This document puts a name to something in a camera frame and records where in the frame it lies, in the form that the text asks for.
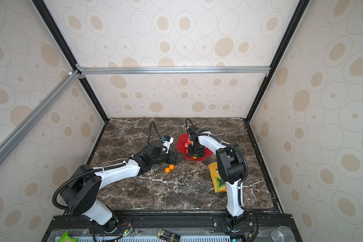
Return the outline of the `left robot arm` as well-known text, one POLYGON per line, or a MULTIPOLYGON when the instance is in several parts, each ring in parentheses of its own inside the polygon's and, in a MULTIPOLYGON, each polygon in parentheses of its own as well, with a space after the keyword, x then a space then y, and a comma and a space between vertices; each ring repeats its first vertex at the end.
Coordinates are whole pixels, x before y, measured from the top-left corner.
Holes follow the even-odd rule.
POLYGON ((150 123, 147 141, 142 150, 115 165, 98 168, 80 166, 54 192, 52 204, 73 215, 85 216, 101 226, 114 225, 117 217, 97 199, 98 191, 117 181, 143 175, 154 165, 178 164, 178 156, 170 151, 173 141, 171 136, 161 137, 155 123, 150 123))

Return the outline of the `red flower-shaped fruit bowl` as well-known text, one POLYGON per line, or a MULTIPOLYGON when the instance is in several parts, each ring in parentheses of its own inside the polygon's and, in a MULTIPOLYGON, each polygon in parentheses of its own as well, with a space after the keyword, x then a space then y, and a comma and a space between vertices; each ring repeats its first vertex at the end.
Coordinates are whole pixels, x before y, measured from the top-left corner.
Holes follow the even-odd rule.
POLYGON ((188 154, 186 154, 186 150, 188 149, 188 143, 187 140, 189 139, 188 134, 180 135, 178 138, 178 143, 176 144, 177 150, 185 156, 185 159, 194 160, 194 161, 203 161, 205 158, 211 156, 213 154, 212 151, 210 151, 208 148, 205 148, 205 156, 197 157, 197 159, 193 159, 193 157, 190 157, 188 154))

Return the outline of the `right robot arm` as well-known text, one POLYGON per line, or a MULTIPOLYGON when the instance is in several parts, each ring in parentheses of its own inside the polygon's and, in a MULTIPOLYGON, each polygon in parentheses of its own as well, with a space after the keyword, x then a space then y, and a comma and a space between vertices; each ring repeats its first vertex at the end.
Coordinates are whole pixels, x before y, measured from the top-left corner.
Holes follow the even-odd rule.
POLYGON ((225 142, 210 131, 198 129, 190 118, 185 119, 187 134, 191 140, 188 156, 202 158, 205 150, 216 154, 218 173, 225 182, 227 192, 227 225, 238 231, 249 216, 243 201, 243 183, 248 178, 249 167, 238 144, 225 142))

